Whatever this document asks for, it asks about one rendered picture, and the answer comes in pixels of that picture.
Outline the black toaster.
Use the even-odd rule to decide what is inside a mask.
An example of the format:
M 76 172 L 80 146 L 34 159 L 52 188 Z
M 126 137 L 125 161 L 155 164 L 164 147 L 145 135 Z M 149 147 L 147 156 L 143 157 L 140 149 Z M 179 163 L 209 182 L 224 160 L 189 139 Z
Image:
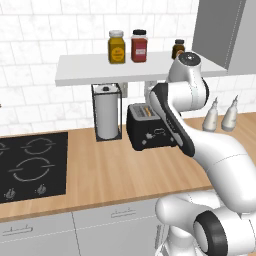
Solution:
M 146 115 L 143 109 L 146 106 L 149 107 L 155 116 L 148 117 Z M 132 147 L 136 151 L 165 146 L 175 147 L 177 145 L 162 119 L 146 103 L 134 103 L 128 106 L 126 131 Z M 153 138 L 147 139 L 147 133 L 151 133 Z

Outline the toast bread slice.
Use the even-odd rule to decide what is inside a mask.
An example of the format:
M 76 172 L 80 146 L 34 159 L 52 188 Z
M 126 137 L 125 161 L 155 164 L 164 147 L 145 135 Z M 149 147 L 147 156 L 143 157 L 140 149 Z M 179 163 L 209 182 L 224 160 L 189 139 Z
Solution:
M 155 114 L 149 109 L 149 107 L 143 107 L 143 109 L 144 109 L 144 111 L 145 111 L 145 113 L 146 113 L 146 115 L 148 116 L 148 117 L 153 117 L 153 116 L 155 116 Z

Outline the white paper towel roll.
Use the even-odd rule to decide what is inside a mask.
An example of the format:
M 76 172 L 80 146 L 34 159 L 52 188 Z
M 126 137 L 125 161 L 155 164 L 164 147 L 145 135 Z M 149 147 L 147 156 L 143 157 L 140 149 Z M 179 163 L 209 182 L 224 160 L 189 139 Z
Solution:
M 118 94 L 112 85 L 99 85 L 95 89 L 96 123 L 98 136 L 112 139 L 118 135 Z

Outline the yellow spice jar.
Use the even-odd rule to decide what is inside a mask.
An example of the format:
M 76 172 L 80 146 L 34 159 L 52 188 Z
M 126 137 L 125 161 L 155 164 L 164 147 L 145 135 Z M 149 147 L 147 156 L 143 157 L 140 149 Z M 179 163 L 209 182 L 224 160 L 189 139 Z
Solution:
M 108 40 L 108 59 L 111 64 L 123 64 L 125 62 L 124 33 L 121 30 L 111 30 Z

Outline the red spice jar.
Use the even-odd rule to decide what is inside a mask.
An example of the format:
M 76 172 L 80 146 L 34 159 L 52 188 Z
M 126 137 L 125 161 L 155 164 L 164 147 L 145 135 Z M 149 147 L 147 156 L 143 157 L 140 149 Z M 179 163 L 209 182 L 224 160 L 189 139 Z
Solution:
M 147 32 L 135 29 L 131 37 L 131 59 L 135 63 L 145 62 L 147 59 Z

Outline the white squeeze bottle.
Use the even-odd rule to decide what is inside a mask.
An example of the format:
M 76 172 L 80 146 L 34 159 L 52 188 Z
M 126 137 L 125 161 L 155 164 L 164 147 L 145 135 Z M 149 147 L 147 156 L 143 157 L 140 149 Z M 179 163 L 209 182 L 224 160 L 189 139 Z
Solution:
M 238 113 L 237 104 L 238 104 L 238 97 L 235 97 L 231 106 L 227 109 L 221 122 L 221 128 L 224 131 L 231 132 L 234 130 L 236 126 L 236 118 Z
M 207 115 L 203 121 L 202 129 L 207 132 L 214 132 L 217 128 L 218 120 L 218 110 L 217 110 L 218 100 L 215 99 L 212 103 L 211 108 L 208 110 Z

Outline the dark brown spice jar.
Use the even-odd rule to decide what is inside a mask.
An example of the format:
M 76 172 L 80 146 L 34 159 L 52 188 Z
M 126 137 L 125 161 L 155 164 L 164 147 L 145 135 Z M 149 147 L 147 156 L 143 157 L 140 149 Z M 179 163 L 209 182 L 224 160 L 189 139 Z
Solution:
M 185 51 L 184 40 L 176 39 L 172 49 L 172 58 L 175 59 L 179 54 Z

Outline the black hob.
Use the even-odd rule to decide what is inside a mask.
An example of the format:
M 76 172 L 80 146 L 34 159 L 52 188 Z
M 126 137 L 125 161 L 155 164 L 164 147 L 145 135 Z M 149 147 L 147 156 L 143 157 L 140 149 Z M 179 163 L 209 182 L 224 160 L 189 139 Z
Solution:
M 0 138 L 0 204 L 65 195 L 67 152 L 67 132 Z M 38 195 L 41 184 L 46 192 Z

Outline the grey drawer front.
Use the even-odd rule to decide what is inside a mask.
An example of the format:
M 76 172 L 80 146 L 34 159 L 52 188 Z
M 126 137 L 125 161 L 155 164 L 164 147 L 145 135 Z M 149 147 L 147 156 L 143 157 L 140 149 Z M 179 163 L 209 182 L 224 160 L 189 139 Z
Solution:
M 81 256 L 154 256 L 158 219 L 156 199 L 75 211 L 74 223 Z M 136 214 L 111 218 L 126 209 Z
M 33 227 L 24 234 L 2 236 L 3 231 Z M 79 256 L 70 213 L 0 223 L 0 256 Z

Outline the white wall shelf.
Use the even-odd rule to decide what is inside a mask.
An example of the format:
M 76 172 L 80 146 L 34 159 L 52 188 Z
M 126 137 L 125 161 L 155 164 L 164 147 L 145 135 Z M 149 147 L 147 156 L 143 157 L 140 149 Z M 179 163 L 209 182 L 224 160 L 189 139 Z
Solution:
M 110 64 L 107 54 L 61 55 L 55 76 L 57 86 L 166 80 L 174 60 L 169 52 L 149 52 L 147 61 Z

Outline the grey wall cupboard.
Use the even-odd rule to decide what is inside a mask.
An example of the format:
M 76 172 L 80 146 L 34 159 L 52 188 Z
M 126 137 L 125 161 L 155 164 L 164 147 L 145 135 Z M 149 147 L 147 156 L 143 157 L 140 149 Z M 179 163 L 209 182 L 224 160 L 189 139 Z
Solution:
M 192 50 L 228 75 L 256 74 L 256 0 L 199 0 Z

